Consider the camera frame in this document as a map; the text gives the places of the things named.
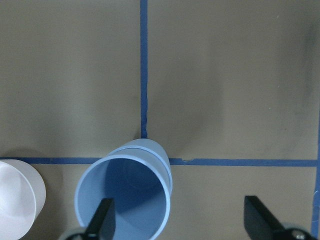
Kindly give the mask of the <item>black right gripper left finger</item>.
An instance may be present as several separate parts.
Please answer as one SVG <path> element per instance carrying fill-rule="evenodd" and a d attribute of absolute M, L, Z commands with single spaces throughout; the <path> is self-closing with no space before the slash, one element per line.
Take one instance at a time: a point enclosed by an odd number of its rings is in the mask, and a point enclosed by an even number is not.
<path fill-rule="evenodd" d="M 87 227 L 65 231 L 60 240 L 113 240 L 116 231 L 115 200 L 103 198 Z"/>

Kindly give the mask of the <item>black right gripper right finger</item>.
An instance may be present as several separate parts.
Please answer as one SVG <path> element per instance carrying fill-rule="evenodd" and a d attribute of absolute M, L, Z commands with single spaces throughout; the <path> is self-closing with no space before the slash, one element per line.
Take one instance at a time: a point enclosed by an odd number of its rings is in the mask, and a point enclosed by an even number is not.
<path fill-rule="evenodd" d="M 244 197 L 243 224 L 251 240 L 314 240 L 310 233 L 297 228 L 285 228 L 255 195 Z"/>

